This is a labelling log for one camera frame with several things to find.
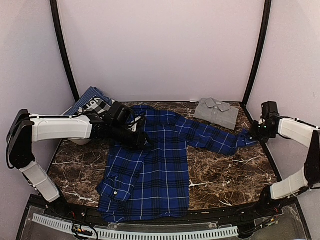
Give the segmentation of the black white checked shirt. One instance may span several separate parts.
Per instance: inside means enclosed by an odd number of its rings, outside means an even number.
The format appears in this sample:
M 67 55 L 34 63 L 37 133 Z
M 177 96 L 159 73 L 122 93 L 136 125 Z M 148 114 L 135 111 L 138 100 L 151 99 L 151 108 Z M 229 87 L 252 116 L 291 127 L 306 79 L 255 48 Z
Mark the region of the black white checked shirt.
M 75 112 L 76 115 L 83 114 L 84 112 L 92 112 L 95 114 L 102 114 L 104 112 L 108 112 L 111 108 L 111 104 L 105 102 L 100 97 L 94 96 L 92 97 L 84 106 L 78 108 Z

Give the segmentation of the small blue checked shirt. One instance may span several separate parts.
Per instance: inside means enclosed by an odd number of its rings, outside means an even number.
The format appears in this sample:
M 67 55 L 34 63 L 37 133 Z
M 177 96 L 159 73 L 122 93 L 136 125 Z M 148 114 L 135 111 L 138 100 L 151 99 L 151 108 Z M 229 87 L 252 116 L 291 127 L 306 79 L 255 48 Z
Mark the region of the small blue checked shirt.
M 94 98 L 99 98 L 102 101 L 104 101 L 106 104 L 111 106 L 114 102 L 114 100 L 99 90 L 97 87 L 90 87 L 86 90 L 86 92 L 80 97 L 80 99 L 71 107 L 69 108 L 65 113 L 63 113 L 64 116 L 72 116 L 75 115 L 76 112 L 86 105 L 89 107 L 91 106 L 91 101 L 94 100 Z

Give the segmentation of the folded grey polo shirt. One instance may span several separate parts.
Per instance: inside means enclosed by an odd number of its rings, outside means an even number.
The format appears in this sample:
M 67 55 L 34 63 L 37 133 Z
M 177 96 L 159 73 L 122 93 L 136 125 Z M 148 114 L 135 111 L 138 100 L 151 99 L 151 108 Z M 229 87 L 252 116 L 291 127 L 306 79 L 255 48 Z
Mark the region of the folded grey polo shirt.
M 197 105 L 194 118 L 219 125 L 229 130 L 236 128 L 239 110 L 229 103 L 214 98 L 202 98 Z

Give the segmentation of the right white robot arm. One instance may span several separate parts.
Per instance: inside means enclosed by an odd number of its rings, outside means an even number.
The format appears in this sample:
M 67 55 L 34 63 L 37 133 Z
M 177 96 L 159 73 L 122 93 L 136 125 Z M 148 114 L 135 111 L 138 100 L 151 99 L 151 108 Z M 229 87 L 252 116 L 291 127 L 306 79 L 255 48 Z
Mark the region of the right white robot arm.
M 255 213 L 266 217 L 281 201 L 320 188 L 320 128 L 297 118 L 272 116 L 252 122 L 249 133 L 267 142 L 277 136 L 290 140 L 282 146 L 271 144 L 284 179 L 265 187 L 255 205 Z

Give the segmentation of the right black frame post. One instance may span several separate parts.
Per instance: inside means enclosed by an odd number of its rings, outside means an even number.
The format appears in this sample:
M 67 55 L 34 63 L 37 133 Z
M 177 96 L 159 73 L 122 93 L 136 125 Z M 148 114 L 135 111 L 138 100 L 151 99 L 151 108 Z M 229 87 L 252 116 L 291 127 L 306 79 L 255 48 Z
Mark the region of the right black frame post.
M 260 66 L 260 62 L 261 62 L 261 58 L 264 50 L 265 40 L 267 36 L 271 8 L 272 8 L 272 0 L 265 0 L 255 55 L 254 55 L 250 75 L 248 78 L 247 86 L 241 102 L 243 108 L 246 108 L 248 106 L 248 103 L 253 91 L 253 87 L 255 84 L 255 80 L 257 77 L 258 69 Z

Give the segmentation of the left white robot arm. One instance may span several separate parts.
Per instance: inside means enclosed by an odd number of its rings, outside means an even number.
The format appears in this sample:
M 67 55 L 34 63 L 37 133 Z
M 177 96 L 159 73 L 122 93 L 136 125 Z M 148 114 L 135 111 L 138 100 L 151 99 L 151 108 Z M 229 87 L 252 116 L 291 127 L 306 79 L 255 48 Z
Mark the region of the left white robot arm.
M 51 204 L 51 210 L 60 218 L 71 213 L 64 196 L 40 166 L 33 154 L 33 143 L 46 140 L 112 139 L 134 150 L 153 146 L 143 130 L 145 115 L 134 116 L 132 109 L 119 113 L 84 112 L 79 115 L 37 115 L 22 109 L 18 112 L 6 137 L 6 163 L 9 169 L 19 170 L 27 181 Z

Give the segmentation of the blue plaid long sleeve shirt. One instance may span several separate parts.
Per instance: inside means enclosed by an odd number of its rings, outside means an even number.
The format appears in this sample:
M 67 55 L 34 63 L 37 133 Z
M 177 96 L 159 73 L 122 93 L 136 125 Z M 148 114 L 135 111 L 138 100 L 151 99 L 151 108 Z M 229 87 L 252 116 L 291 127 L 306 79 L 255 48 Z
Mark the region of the blue plaid long sleeve shirt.
M 154 144 L 146 150 L 129 150 L 115 143 L 108 152 L 103 180 L 96 187 L 98 212 L 106 222 L 179 218 L 189 209 L 187 148 L 207 149 L 232 156 L 256 141 L 247 130 L 231 134 L 184 118 L 178 113 L 136 105 L 144 115 L 143 130 Z

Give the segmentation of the left black frame post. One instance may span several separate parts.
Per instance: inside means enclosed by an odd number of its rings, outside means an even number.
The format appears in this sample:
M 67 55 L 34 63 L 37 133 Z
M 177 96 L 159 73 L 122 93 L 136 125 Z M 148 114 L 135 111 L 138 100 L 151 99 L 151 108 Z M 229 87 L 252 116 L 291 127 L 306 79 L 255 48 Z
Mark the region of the left black frame post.
M 51 9 L 51 15 L 55 30 L 55 35 L 58 43 L 58 48 L 60 52 L 60 56 L 62 59 L 64 71 L 67 77 L 68 85 L 70 87 L 73 99 L 75 102 L 77 102 L 80 99 L 80 95 L 76 86 L 76 82 L 74 79 L 74 75 L 72 72 L 69 56 L 67 53 L 67 48 L 65 44 L 63 29 L 62 29 L 62 23 L 60 19 L 59 14 L 59 8 L 58 8 L 58 1 L 57 0 L 50 0 L 50 9 Z

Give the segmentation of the black frame post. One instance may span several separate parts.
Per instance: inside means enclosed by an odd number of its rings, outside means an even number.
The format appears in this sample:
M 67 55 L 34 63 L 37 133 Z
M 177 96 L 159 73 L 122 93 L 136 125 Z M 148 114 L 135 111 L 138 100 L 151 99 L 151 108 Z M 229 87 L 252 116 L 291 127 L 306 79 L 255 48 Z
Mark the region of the black frame post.
M 247 86 L 241 102 L 243 108 L 246 108 L 248 106 L 248 103 L 253 91 L 253 87 L 255 84 L 255 80 L 257 77 L 258 69 L 260 66 L 260 62 L 261 62 L 261 58 L 264 50 L 265 40 L 267 36 L 271 8 L 272 8 L 272 0 L 265 0 L 255 55 L 254 55 L 250 75 L 248 78 Z
M 80 95 L 76 86 L 76 82 L 74 79 L 74 75 L 72 72 L 69 56 L 67 53 L 67 48 L 65 44 L 63 29 L 62 29 L 62 23 L 60 19 L 59 14 L 59 8 L 58 8 L 58 1 L 57 0 L 50 0 L 50 9 L 51 9 L 51 15 L 55 30 L 55 35 L 58 43 L 58 48 L 60 52 L 60 56 L 62 59 L 64 71 L 67 77 L 68 85 L 70 87 L 73 99 L 75 102 L 77 102 L 80 99 Z

